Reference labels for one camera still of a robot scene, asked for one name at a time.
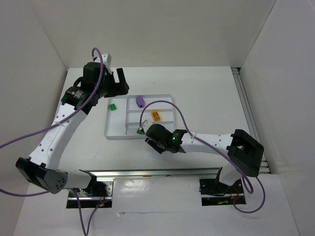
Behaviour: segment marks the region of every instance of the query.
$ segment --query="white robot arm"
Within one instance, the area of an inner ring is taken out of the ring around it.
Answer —
[[[146,142],[160,154],[164,151],[172,153],[205,152],[217,154],[209,146],[195,139],[195,137],[198,137],[216,147],[226,156],[229,156],[245,175],[257,177],[259,174],[264,147],[244,130],[236,130],[234,134],[212,135],[195,133],[194,136],[191,136],[186,130],[177,129],[171,133],[162,125],[153,124],[145,120],[142,124],[142,131],[148,137]],[[236,168],[227,163],[218,172],[217,180],[232,186],[241,177],[242,175]]]
[[[62,104],[53,121],[53,125],[59,125],[46,133],[43,140],[28,158],[20,157],[16,162],[16,167],[29,182],[51,193],[56,194],[64,188],[81,188],[88,193],[93,193],[102,185],[101,182],[96,181],[96,177],[91,173],[81,170],[73,172],[58,170],[63,151],[73,133],[89,114],[91,108],[96,106],[98,100],[102,97],[113,97],[128,93],[129,86],[126,83],[123,69],[117,69],[119,83],[116,83],[110,69],[110,55],[102,55],[102,60],[104,66],[101,81],[92,99],[73,117],[61,123],[63,119],[87,101],[93,93],[100,75],[100,58],[94,58],[93,62],[86,64],[83,68],[83,76],[78,78],[74,85],[65,92]]]
[[[89,114],[91,108],[96,106],[98,100],[102,97],[128,93],[129,86],[126,83],[123,69],[117,69],[119,83],[116,83],[110,69],[110,55],[104,54],[102,59],[104,67],[101,83],[90,102],[66,122],[60,123],[61,120],[77,110],[93,93],[100,75],[99,58],[94,58],[93,62],[86,64],[83,68],[83,76],[78,78],[74,85],[65,92],[62,104],[53,121],[53,125],[59,125],[46,133],[28,158],[20,157],[16,162],[16,167],[29,182],[53,194],[64,188],[81,188],[86,193],[93,194],[97,192],[98,188],[103,187],[103,183],[97,182],[96,176],[89,172],[82,170],[66,172],[58,169],[63,151],[73,133]],[[263,146],[243,130],[236,130],[232,135],[196,134],[191,136],[186,130],[175,130],[171,133],[162,125],[152,124],[147,120],[142,124],[142,130],[148,137],[146,142],[159,153],[197,151],[217,154],[194,138],[199,137],[228,155],[245,175],[258,176]],[[232,186],[240,177],[241,174],[229,163],[217,175],[219,182],[229,186]]]

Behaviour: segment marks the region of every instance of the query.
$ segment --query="purple cable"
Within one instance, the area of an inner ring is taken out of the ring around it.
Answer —
[[[72,114],[70,114],[69,116],[67,116],[66,118],[64,118],[63,120],[61,120],[58,124],[54,124],[54,125],[51,125],[47,128],[44,128],[44,129],[41,129],[41,130],[38,130],[36,132],[33,132],[33,133],[30,133],[30,134],[26,134],[26,135],[23,135],[19,138],[16,138],[16,139],[12,139],[11,141],[9,142],[6,142],[2,145],[0,145],[0,149],[5,147],[5,146],[8,146],[9,144],[12,144],[12,143],[15,143],[19,140],[22,140],[22,139],[25,139],[25,138],[28,138],[28,137],[31,137],[31,136],[34,136],[34,135],[37,135],[37,134],[40,134],[40,133],[43,133],[43,132],[46,132],[48,130],[51,130],[55,127],[57,127],[58,125],[66,122],[68,119],[72,118],[74,115],[76,115],[80,110],[82,110],[87,104],[88,102],[93,98],[94,94],[96,93],[98,87],[99,87],[99,84],[102,80],[102,76],[103,76],[103,69],[104,69],[104,64],[103,64],[103,58],[102,58],[102,53],[100,52],[100,50],[98,48],[93,48],[92,49],[92,57],[94,58],[94,51],[97,51],[98,55],[99,55],[99,59],[100,59],[100,74],[99,74],[99,77],[98,77],[98,81],[97,81],[97,84],[93,90],[93,92],[91,93],[91,95],[88,97],[88,99],[76,110],[74,111]],[[37,196],[37,195],[41,195],[41,194],[44,194],[44,193],[48,193],[48,191],[45,191],[45,192],[40,192],[40,193],[33,193],[33,194],[15,194],[15,193],[10,193],[10,192],[7,192],[3,189],[0,188],[0,192],[4,193],[4,194],[8,194],[8,195],[11,195],[11,196],[14,196],[14,197],[32,197],[32,196]]]
[[[168,103],[168,104],[171,104],[173,107],[175,107],[176,110],[178,111],[178,113],[180,114],[182,120],[183,120],[185,129],[187,130],[187,132],[188,132],[191,136],[193,136],[193,133],[188,129],[187,123],[186,123],[186,121],[185,121],[184,115],[183,115],[183,113],[181,112],[181,110],[180,110],[174,103],[169,102],[169,101],[163,101],[163,100],[154,101],[154,102],[149,103],[145,108],[143,108],[143,110],[142,110],[142,112],[141,112],[141,115],[140,115],[140,122],[139,122],[139,126],[140,126],[140,127],[141,127],[141,125],[142,125],[142,117],[143,117],[144,111],[145,111],[150,105],[152,105],[152,104],[154,104],[154,103],[158,103],[158,102]],[[221,152],[219,149],[217,149],[216,147],[214,147],[214,146],[211,145],[210,143],[204,141],[203,139],[201,139],[201,138],[199,138],[199,137],[197,137],[197,136],[195,136],[195,139],[198,140],[199,142],[203,143],[204,145],[207,145],[208,147],[210,147],[211,149],[213,149],[214,151],[216,151],[218,154],[220,154],[221,156],[223,156],[223,157],[224,157],[232,166],[234,166],[235,169],[242,175],[242,180],[243,180],[243,182],[244,182],[244,187],[245,187],[245,189],[247,190],[247,192],[250,193],[250,194],[252,194],[252,193],[254,192],[253,187],[252,187],[252,183],[250,182],[250,180],[248,179],[248,177],[244,174],[244,172],[243,172],[236,164],[234,164],[234,162],[232,162],[232,161],[230,160],[230,158],[229,158],[225,153]],[[259,184],[260,184],[260,186],[261,186],[261,188],[262,188],[263,201],[262,201],[261,205],[260,205],[257,209],[252,210],[252,211],[243,211],[243,210],[240,210],[240,209],[238,209],[238,208],[236,207],[236,205],[235,205],[236,199],[235,199],[235,200],[233,201],[233,205],[234,205],[235,209],[237,209],[238,211],[240,211],[240,212],[242,212],[242,213],[254,213],[254,212],[257,212],[257,211],[259,211],[259,210],[262,208],[262,206],[265,204],[265,199],[266,199],[265,189],[264,189],[262,183],[260,182],[260,180],[259,180],[257,177],[256,177],[256,179],[258,180],[258,182],[259,182]]]
[[[82,210],[81,210],[81,203],[80,203],[80,199],[79,199],[79,196],[78,194],[76,193],[75,189],[71,188],[71,191],[74,193],[77,201],[78,201],[78,208],[79,208],[79,215],[80,215],[80,222],[81,222],[81,226],[82,226],[82,230],[83,230],[83,234],[84,236],[87,236],[89,234],[89,230],[90,230],[90,223],[91,223],[91,220],[92,220],[92,217],[94,215],[94,213],[96,212],[96,210],[100,207],[100,205],[102,205],[103,203],[109,201],[109,200],[105,200],[103,202],[101,202],[100,204],[97,204],[95,209],[92,211],[91,215],[90,215],[90,218],[89,218],[89,222],[88,222],[88,230],[85,231],[85,227],[84,227],[84,222],[83,222],[83,217],[82,217]]]

